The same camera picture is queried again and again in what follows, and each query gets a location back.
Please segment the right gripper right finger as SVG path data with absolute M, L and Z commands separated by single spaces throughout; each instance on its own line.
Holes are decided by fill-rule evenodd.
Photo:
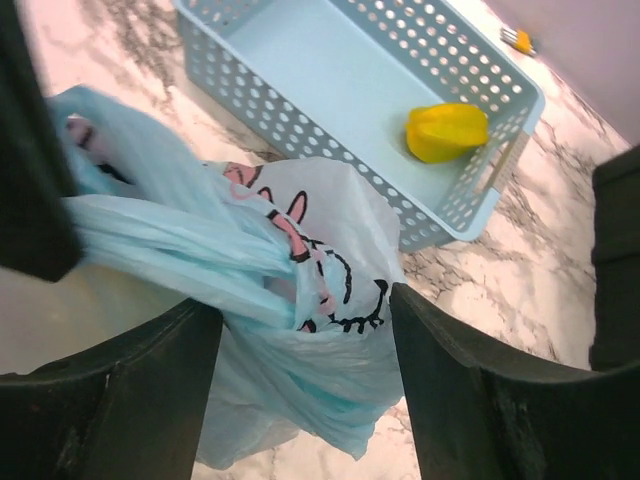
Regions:
M 406 284 L 392 326 L 425 479 L 635 479 L 639 367 L 600 373 L 516 349 Z

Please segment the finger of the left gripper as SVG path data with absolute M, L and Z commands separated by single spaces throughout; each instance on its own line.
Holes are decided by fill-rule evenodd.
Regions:
M 82 258 L 63 199 L 76 194 L 16 4 L 1 3 L 1 265 L 57 282 Z

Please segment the light blue plastic bag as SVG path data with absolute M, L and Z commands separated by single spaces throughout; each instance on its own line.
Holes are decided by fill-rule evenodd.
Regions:
M 217 469 L 305 431 L 360 458 L 403 393 L 389 295 L 400 224 L 351 165 L 198 159 L 84 86 L 48 100 L 90 261 L 218 309 L 197 458 Z

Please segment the light blue plastic basket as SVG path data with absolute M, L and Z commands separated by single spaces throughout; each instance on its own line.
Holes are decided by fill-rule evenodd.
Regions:
M 413 252 L 484 230 L 544 109 L 542 90 L 445 1 L 178 1 L 188 79 L 289 158 L 353 165 Z M 416 107 L 461 102 L 486 145 L 410 155 Z

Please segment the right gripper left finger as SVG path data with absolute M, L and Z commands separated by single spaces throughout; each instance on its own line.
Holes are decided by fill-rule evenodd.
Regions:
M 4 479 L 188 479 L 222 314 L 185 300 L 27 375 L 1 377 Z

